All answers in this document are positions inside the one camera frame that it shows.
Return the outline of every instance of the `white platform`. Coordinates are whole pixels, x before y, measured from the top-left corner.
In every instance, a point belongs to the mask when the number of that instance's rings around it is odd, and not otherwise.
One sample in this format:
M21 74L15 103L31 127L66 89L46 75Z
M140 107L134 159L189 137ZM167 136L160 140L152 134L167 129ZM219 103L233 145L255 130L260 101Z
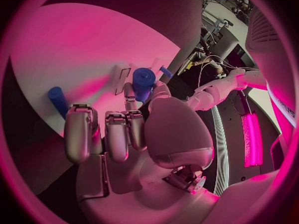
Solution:
M62 88L69 104L90 103L104 136L105 111L123 111L123 94L111 92L116 64L162 75L179 48L147 25L103 7L59 3L42 6L25 24L11 53L16 79L39 116L63 136L64 119L47 97ZM131 70L126 81L132 81Z

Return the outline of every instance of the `pink light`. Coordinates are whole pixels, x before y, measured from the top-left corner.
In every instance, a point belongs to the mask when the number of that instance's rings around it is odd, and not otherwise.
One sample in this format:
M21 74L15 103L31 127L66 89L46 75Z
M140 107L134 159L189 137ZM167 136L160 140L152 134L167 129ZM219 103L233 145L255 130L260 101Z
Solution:
M263 164L263 144L259 121L256 113L241 116L244 144L245 159L244 167L257 166Z

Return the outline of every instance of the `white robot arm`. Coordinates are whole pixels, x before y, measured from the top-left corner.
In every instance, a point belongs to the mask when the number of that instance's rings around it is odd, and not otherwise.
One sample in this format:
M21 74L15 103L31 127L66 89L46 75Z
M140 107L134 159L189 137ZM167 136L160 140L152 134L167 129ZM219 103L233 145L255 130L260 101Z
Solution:
M247 87L267 89L267 83L260 71L248 71L238 68L232 70L228 77L211 81L195 90L187 101L195 111L207 111L226 99L232 90L243 90Z

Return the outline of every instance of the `blue object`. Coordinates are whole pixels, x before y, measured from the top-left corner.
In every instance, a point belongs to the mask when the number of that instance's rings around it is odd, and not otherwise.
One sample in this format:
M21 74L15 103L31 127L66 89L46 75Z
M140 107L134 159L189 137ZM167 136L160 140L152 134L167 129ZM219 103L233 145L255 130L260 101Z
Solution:
M173 73L171 73L168 69L164 66L161 66L160 70L169 78L173 77Z
M138 68L133 73L133 90L135 99L144 102L150 95L155 82L154 72L147 68Z
M49 90L48 97L61 116L65 119L66 113L69 110L69 105L62 93L62 89L60 87L53 87Z

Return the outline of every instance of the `white curved panel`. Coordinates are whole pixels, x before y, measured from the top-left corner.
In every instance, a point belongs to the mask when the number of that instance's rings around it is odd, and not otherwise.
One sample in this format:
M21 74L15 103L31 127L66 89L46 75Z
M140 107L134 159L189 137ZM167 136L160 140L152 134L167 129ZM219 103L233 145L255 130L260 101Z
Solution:
M64 119L47 97L54 86L62 88L69 104L93 105L103 135L105 111L125 109L123 94L115 96L109 87L113 67L151 67L159 78L160 66L168 67L178 51L163 35L122 13L59 3L42 6L31 17L14 46L11 63L27 100L57 133L63 136Z

